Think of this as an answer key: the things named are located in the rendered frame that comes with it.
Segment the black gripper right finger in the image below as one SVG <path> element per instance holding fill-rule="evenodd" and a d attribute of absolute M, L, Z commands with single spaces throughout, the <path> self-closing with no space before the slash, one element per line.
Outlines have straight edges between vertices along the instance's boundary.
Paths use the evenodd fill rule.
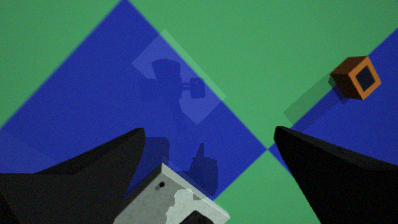
<path fill-rule="evenodd" d="M 322 224 L 398 224 L 398 165 L 276 126 L 274 141 Z"/>

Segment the orange block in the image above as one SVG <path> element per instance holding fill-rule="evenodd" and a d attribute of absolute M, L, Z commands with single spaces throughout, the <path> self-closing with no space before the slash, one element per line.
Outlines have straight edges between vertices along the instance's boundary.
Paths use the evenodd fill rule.
<path fill-rule="evenodd" d="M 347 57 L 330 75 L 344 98 L 364 100 L 382 84 L 368 56 Z"/>

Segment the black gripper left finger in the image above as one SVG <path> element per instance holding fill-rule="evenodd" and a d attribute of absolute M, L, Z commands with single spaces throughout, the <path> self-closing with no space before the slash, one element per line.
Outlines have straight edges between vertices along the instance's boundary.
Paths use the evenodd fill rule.
<path fill-rule="evenodd" d="M 145 142 L 136 128 L 34 174 L 0 173 L 0 224 L 113 224 Z"/>

